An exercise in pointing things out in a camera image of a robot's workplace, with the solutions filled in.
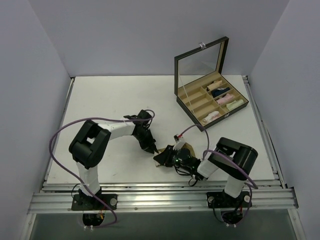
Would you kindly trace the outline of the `tan brown underwear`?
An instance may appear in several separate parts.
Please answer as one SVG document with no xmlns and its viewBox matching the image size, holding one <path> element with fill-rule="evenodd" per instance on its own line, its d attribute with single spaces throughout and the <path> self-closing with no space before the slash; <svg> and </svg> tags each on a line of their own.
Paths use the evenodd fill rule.
<svg viewBox="0 0 320 240">
<path fill-rule="evenodd" d="M 159 150 L 159 153 L 163 152 L 165 150 L 165 148 L 161 148 Z M 185 145 L 183 146 L 183 148 L 181 149 L 181 151 L 177 155 L 178 159 L 180 160 L 180 164 L 179 165 L 175 165 L 174 167 L 181 167 L 181 166 L 186 166 L 186 165 L 190 164 L 192 162 L 192 160 L 195 158 L 194 155 L 195 154 L 194 154 L 193 147 L 190 144 L 185 143 Z"/>
</svg>

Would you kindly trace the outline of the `white underwear pink trim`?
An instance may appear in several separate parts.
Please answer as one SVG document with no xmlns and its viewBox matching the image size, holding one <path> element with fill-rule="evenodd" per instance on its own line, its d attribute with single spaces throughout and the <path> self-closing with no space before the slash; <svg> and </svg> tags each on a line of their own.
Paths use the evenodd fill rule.
<svg viewBox="0 0 320 240">
<path fill-rule="evenodd" d="M 218 119 L 219 117 L 220 117 L 220 112 L 216 110 L 216 111 L 209 113 L 206 117 L 204 117 L 201 120 L 201 123 L 203 125 L 207 125 L 207 124 L 213 122 L 214 120 Z"/>
</svg>

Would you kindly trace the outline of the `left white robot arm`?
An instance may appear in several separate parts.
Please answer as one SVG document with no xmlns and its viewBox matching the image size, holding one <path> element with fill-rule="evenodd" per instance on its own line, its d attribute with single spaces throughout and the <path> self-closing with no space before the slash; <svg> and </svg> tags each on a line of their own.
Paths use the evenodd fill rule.
<svg viewBox="0 0 320 240">
<path fill-rule="evenodd" d="M 98 164 L 103 159 L 109 141 L 133 136 L 140 148 L 147 153 L 157 153 L 156 140 L 149 129 L 154 118 L 151 110 L 141 110 L 137 115 L 125 115 L 117 120 L 97 123 L 87 119 L 69 145 L 68 151 L 76 162 L 79 177 L 83 181 L 79 194 L 90 210 L 100 206 L 101 186 L 98 180 Z"/>
</svg>

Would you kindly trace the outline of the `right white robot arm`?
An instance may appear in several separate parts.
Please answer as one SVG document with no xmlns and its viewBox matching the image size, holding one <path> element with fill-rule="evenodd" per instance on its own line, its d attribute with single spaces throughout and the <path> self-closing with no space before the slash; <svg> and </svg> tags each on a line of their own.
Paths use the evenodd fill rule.
<svg viewBox="0 0 320 240">
<path fill-rule="evenodd" d="M 214 150 L 206 149 L 199 159 L 192 154 L 192 147 L 181 135 L 174 137 L 175 144 L 155 154 L 153 160 L 158 166 L 174 168 L 181 176 L 190 176 L 195 182 L 208 180 L 217 170 L 228 174 L 223 189 L 222 200 L 227 206 L 240 201 L 244 185 L 257 189 L 257 184 L 249 177 L 258 157 L 258 152 L 243 143 L 221 137 Z"/>
</svg>

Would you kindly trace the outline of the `navy rolled underwear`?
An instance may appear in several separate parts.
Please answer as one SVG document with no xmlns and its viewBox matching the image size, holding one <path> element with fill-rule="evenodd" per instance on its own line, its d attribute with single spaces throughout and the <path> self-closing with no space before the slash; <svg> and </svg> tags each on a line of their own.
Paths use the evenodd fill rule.
<svg viewBox="0 0 320 240">
<path fill-rule="evenodd" d="M 217 88 L 211 91 L 211 95 L 213 98 L 216 98 L 230 90 L 230 87 L 225 87 L 225 88 Z"/>
</svg>

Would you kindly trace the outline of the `pale green rolled underwear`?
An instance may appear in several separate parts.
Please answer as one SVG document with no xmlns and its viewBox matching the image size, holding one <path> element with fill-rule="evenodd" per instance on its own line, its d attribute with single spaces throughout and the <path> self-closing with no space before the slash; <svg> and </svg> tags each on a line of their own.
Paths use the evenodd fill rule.
<svg viewBox="0 0 320 240">
<path fill-rule="evenodd" d="M 234 100 L 230 103 L 227 103 L 225 106 L 228 111 L 232 111 L 233 109 L 236 109 L 239 106 L 241 106 L 243 103 L 244 103 L 244 101 L 242 99 L 239 99 L 239 100 Z"/>
</svg>

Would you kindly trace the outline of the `pink rolled underwear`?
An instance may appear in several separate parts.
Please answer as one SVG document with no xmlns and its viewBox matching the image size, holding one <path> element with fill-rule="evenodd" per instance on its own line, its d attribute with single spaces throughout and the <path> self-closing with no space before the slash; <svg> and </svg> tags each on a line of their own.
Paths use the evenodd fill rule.
<svg viewBox="0 0 320 240">
<path fill-rule="evenodd" d="M 223 105 L 228 101 L 232 100 L 235 96 L 233 94 L 227 93 L 225 96 L 216 100 L 219 105 Z"/>
</svg>

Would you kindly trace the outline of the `beige rolled underwear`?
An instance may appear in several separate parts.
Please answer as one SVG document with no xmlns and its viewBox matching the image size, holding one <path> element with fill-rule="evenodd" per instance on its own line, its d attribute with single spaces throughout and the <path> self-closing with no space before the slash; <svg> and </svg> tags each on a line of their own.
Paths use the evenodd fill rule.
<svg viewBox="0 0 320 240">
<path fill-rule="evenodd" d="M 212 82 L 210 85 L 208 85 L 206 87 L 206 90 L 209 92 L 209 91 L 213 91 L 214 89 L 217 89 L 219 86 L 221 86 L 223 83 L 222 80 L 217 80 L 217 81 L 214 81 Z"/>
</svg>

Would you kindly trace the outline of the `black compartment storage box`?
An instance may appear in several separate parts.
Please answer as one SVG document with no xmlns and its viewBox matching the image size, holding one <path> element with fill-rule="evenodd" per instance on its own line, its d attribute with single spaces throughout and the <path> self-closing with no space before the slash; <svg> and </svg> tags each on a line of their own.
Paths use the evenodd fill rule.
<svg viewBox="0 0 320 240">
<path fill-rule="evenodd" d="M 248 104 L 248 99 L 223 75 L 223 65 L 227 53 L 229 38 L 221 37 L 209 43 L 201 42 L 195 49 L 174 57 L 174 94 L 176 101 L 188 115 L 196 127 L 204 130 L 227 119 Z M 213 98 L 207 86 L 214 81 L 222 80 L 219 88 L 230 87 L 230 90 Z M 216 100 L 226 94 L 234 98 L 222 105 Z M 236 109 L 228 111 L 226 104 L 242 99 L 244 103 Z M 202 124 L 202 119 L 213 111 L 219 111 L 220 117 L 209 124 Z"/>
</svg>

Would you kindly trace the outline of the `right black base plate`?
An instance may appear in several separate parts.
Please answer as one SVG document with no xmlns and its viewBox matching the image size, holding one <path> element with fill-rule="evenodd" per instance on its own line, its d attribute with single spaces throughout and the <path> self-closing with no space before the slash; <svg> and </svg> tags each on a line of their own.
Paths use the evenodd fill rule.
<svg viewBox="0 0 320 240">
<path fill-rule="evenodd" d="M 207 192 L 207 205 L 215 209 L 249 208 L 252 206 L 249 191 L 242 191 L 236 198 L 226 194 L 224 191 Z"/>
</svg>

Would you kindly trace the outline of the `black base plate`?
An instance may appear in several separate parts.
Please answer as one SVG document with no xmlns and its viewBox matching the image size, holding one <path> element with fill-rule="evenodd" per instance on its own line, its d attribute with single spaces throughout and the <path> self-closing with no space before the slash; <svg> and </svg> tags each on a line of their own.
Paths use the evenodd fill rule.
<svg viewBox="0 0 320 240">
<path fill-rule="evenodd" d="M 112 210 L 117 209 L 118 195 L 113 193 L 102 193 L 98 196 Z M 106 206 L 92 196 L 75 194 L 73 196 L 72 211 L 106 210 Z"/>
<path fill-rule="evenodd" d="M 215 209 L 249 208 L 252 206 L 249 191 L 242 191 L 236 198 L 226 194 L 224 191 L 207 192 L 207 205 Z"/>
</svg>

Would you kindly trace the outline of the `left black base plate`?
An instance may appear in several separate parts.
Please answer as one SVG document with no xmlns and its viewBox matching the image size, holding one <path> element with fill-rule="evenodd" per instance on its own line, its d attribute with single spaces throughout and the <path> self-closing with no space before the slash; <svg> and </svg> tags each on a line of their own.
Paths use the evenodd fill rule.
<svg viewBox="0 0 320 240">
<path fill-rule="evenodd" d="M 118 195 L 113 193 L 102 193 L 98 196 L 112 210 L 117 209 Z M 106 206 L 92 196 L 75 194 L 73 196 L 72 211 L 106 210 Z"/>
</svg>

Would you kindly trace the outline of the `aluminium rail frame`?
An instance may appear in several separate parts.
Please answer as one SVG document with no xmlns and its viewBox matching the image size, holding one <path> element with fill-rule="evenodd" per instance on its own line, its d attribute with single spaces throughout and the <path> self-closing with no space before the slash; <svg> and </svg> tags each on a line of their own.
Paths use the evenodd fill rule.
<svg viewBox="0 0 320 240">
<path fill-rule="evenodd" d="M 248 105 L 210 127 L 199 131 L 176 101 L 172 75 L 77 76 L 71 81 L 62 124 L 87 117 L 119 119 L 141 109 L 152 109 L 150 127 L 159 148 L 183 134 L 198 157 L 213 149 L 221 137 L 251 146 L 258 158 L 250 177 L 258 188 L 253 191 L 253 210 L 294 209 L 295 192 L 287 188 L 265 129 L 262 127 L 248 82 L 240 75 L 227 80 L 248 99 Z M 132 137 L 111 141 L 98 166 L 102 191 L 117 195 L 116 213 L 207 211 L 208 192 L 220 192 L 227 174 L 216 171 L 207 181 L 189 186 L 187 177 L 175 170 L 156 167 L 152 155 L 142 151 Z"/>
</svg>

